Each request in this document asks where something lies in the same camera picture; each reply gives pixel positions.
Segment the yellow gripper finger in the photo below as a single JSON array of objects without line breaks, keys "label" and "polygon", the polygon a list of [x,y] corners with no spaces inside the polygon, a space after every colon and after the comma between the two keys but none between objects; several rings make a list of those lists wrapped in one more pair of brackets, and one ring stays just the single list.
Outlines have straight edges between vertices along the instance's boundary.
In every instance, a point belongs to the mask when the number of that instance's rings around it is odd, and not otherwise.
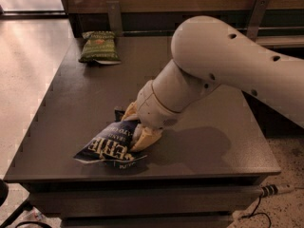
[{"label": "yellow gripper finger", "polygon": [[134,121],[138,119],[137,115],[137,103],[132,102],[128,108],[126,109],[125,113],[122,116],[123,121]]},{"label": "yellow gripper finger", "polygon": [[161,129],[152,129],[139,123],[133,133],[130,144],[131,152],[140,152],[149,147],[162,136]]}]

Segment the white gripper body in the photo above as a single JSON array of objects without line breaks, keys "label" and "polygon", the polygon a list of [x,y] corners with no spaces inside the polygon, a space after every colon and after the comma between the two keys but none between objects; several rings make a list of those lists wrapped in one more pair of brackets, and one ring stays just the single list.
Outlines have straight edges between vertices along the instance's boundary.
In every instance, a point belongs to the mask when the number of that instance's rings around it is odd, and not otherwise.
[{"label": "white gripper body", "polygon": [[136,107],[137,115],[144,126],[161,129],[176,124],[179,113],[167,109],[156,97],[152,86],[153,81],[148,81],[139,91]]}]

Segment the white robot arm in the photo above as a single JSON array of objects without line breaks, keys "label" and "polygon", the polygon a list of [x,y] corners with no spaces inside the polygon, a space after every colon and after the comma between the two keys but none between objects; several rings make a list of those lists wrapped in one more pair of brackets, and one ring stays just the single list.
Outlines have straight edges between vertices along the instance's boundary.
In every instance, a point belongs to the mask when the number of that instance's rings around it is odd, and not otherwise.
[{"label": "white robot arm", "polygon": [[170,62],[123,115],[140,121],[132,152],[155,143],[186,107],[221,85],[238,88],[304,126],[303,59],[262,47],[209,16],[184,21],[173,34],[171,53]]}]

